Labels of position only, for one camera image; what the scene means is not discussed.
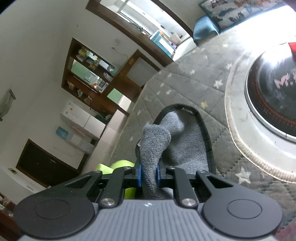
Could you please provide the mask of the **blue wall box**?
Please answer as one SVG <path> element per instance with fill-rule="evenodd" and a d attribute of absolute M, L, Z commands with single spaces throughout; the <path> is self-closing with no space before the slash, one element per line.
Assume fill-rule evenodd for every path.
<path fill-rule="evenodd" d="M 63 129 L 62 127 L 58 127 L 57 129 L 56 129 L 56 134 L 59 136 L 59 137 L 61 137 L 62 139 L 66 139 L 67 137 L 68 137 L 68 135 L 69 135 L 69 132 L 67 131 L 67 130 L 65 130 L 65 129 Z"/>

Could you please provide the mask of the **blue sofa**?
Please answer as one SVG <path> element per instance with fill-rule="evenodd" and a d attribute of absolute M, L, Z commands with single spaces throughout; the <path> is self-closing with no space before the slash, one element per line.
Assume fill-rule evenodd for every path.
<path fill-rule="evenodd" d="M 207 15 L 196 20 L 193 30 L 193 40 L 197 45 L 217 35 L 219 35 L 219 29 Z"/>

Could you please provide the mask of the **red packet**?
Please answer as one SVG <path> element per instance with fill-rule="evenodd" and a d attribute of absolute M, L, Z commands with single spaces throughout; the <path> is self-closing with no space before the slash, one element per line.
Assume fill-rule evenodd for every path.
<path fill-rule="evenodd" d="M 296 55 L 296 42 L 289 42 L 288 45 L 291 49 L 292 54 Z"/>

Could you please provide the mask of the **dark television screen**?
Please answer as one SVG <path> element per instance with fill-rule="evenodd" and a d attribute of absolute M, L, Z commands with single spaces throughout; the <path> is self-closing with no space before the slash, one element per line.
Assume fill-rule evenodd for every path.
<path fill-rule="evenodd" d="M 28 139 L 16 169 L 44 187 L 56 186 L 79 176 L 88 157 L 84 154 L 73 168 Z"/>

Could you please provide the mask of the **grey quilted star table cover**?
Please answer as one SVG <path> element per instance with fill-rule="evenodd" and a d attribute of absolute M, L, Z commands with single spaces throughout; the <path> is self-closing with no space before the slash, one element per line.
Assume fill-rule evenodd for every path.
<path fill-rule="evenodd" d="M 224 92 L 239 57 L 265 48 L 271 34 L 228 31 L 206 42 L 152 77 L 139 96 L 114 149 L 111 161 L 135 161 L 144 126 L 170 104 L 187 104 L 201 114 L 209 131 L 218 175 L 266 194 L 281 205 L 284 217 L 278 240 L 295 240 L 295 185 L 271 177 L 235 147 L 227 127 Z"/>

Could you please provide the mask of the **white bucket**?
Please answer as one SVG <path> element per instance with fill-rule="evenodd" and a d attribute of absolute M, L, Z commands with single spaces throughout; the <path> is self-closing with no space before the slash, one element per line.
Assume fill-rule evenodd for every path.
<path fill-rule="evenodd" d="M 170 37 L 169 37 L 169 41 L 175 45 L 180 44 L 181 39 L 180 37 L 177 35 L 177 33 L 173 33 Z"/>

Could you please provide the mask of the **dark wooden shelf unit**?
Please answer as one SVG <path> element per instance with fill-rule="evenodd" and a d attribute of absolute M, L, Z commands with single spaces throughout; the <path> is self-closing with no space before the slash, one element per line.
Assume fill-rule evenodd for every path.
<path fill-rule="evenodd" d="M 94 51 L 72 38 L 61 87 L 96 113 L 109 115 L 115 114 L 118 110 L 128 116 L 129 113 L 124 108 L 108 98 L 114 89 L 111 85 L 113 75 L 100 64 L 101 61 L 108 63 Z M 107 88 L 102 93 L 96 89 L 100 78 L 108 82 Z"/>

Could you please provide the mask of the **white refrigerator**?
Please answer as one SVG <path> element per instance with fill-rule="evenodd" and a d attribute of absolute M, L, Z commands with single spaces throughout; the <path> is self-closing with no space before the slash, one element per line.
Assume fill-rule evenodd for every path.
<path fill-rule="evenodd" d="M 94 140 L 101 138 L 106 127 L 103 122 L 71 101 L 62 110 L 61 118 L 69 123 L 76 131 Z"/>

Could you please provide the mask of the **blue cabinet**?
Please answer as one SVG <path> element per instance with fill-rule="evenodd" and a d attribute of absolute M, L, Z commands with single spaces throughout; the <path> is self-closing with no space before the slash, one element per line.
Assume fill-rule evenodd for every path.
<path fill-rule="evenodd" d="M 170 58 L 174 55 L 176 46 L 168 40 L 166 35 L 161 31 L 157 30 L 154 32 L 150 38 L 153 43 L 155 43 L 164 53 L 166 53 Z"/>

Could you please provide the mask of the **green plastic bottle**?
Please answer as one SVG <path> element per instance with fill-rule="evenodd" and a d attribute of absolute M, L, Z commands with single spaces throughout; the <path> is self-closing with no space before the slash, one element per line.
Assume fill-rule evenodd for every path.
<path fill-rule="evenodd" d="M 96 171 L 100 171 L 103 175 L 115 174 L 120 175 L 121 179 L 123 179 L 124 175 L 127 172 L 131 172 L 132 168 L 135 166 L 134 163 L 128 160 L 119 160 L 113 163 L 110 167 L 105 164 L 98 164 L 96 167 Z M 125 199 L 135 199 L 136 188 L 129 187 L 125 189 L 124 198 Z"/>

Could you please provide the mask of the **dark grey cleaning cloth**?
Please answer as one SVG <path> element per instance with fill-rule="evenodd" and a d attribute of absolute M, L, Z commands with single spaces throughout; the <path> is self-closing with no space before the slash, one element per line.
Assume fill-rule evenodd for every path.
<path fill-rule="evenodd" d="M 165 107 L 152 125 L 146 125 L 135 148 L 142 166 L 141 183 L 145 199 L 171 199 L 170 188 L 157 184 L 157 165 L 177 167 L 187 174 L 198 170 L 216 172 L 212 143 L 201 114 L 192 106 Z"/>

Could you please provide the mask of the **butterfly print cushion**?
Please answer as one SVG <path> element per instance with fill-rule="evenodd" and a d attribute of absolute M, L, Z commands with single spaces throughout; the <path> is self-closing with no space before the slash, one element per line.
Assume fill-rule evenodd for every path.
<path fill-rule="evenodd" d="M 203 1 L 199 6 L 223 30 L 284 4 L 284 1 L 272 0 L 217 0 Z"/>

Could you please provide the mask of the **microwave oven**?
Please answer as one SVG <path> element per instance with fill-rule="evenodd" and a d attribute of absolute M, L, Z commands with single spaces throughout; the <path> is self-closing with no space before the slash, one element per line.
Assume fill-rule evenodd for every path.
<path fill-rule="evenodd" d="M 104 81 L 103 79 L 100 78 L 99 82 L 97 82 L 97 87 L 96 89 L 102 93 L 104 90 L 107 88 L 108 82 Z"/>

